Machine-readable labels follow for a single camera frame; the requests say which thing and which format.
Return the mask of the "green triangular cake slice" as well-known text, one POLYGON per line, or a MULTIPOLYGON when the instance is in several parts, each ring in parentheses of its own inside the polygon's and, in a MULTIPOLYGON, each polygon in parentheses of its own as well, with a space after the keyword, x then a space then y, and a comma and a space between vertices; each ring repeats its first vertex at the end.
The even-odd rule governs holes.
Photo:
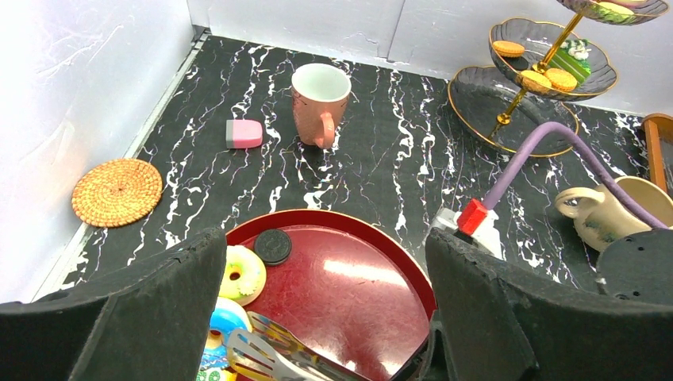
POLYGON ((548 66, 567 71, 579 83, 583 83, 591 74, 588 62, 591 49, 588 45, 589 42, 586 39, 565 40, 551 58, 548 66))

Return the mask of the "blue white donut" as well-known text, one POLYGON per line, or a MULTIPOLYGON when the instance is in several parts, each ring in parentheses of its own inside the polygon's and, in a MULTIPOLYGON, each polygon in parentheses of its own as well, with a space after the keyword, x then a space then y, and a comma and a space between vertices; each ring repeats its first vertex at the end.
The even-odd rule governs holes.
POLYGON ((244 308, 228 298, 218 298, 210 318, 200 369, 227 368, 227 340, 235 329, 252 331, 252 324, 244 308))

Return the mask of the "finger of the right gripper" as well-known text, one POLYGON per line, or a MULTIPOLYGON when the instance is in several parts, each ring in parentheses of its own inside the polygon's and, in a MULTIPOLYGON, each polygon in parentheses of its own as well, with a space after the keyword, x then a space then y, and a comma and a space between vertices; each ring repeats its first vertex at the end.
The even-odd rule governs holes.
POLYGON ((428 336, 416 352, 391 377, 391 381, 448 380, 443 333, 440 313, 435 310, 429 322, 428 336))

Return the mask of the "black sandwich cookie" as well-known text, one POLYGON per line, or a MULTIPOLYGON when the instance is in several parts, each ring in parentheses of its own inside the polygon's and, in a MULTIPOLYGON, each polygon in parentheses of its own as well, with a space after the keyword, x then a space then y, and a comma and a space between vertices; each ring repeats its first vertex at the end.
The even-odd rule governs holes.
POLYGON ((530 68, 530 64, 523 56, 503 58, 515 71, 524 71, 530 68))

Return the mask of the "yellow biscuit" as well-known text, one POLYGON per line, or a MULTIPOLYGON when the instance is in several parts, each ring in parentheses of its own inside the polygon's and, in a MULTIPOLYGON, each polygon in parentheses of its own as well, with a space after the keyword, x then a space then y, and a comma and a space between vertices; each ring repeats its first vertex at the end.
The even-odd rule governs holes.
POLYGON ((547 69, 544 77, 551 83, 552 88, 562 92, 573 91, 579 84, 573 74, 560 68, 547 69))
POLYGON ((518 58, 525 53, 525 47, 519 43, 508 40, 495 40, 491 43, 494 51, 505 58, 518 58))
POLYGON ((521 85, 526 90, 547 93, 552 89, 550 80, 536 71, 524 70, 519 75, 521 77, 521 85))

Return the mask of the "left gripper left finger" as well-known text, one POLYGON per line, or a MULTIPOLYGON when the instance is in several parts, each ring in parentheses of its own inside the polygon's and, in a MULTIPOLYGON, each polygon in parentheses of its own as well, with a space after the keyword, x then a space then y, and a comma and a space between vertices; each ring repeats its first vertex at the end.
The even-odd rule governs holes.
POLYGON ((194 380, 227 240, 206 229, 31 303, 1 306, 4 380, 194 380))

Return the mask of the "green macaron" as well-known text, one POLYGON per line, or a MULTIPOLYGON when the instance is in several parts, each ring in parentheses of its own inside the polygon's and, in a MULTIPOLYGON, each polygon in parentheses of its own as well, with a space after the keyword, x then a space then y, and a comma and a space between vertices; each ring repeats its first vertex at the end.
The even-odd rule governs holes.
POLYGON ((618 3, 608 1, 599 2, 598 10, 608 16, 614 16, 614 17, 630 17, 634 15, 634 12, 630 8, 618 3))

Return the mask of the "metal tongs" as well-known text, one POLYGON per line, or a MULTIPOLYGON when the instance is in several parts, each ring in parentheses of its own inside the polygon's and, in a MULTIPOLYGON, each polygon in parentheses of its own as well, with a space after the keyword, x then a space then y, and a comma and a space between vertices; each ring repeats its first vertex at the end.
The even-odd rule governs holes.
POLYGON ((226 341, 233 370, 251 380, 365 380, 304 345, 279 323, 248 312, 252 331, 234 329, 226 341))

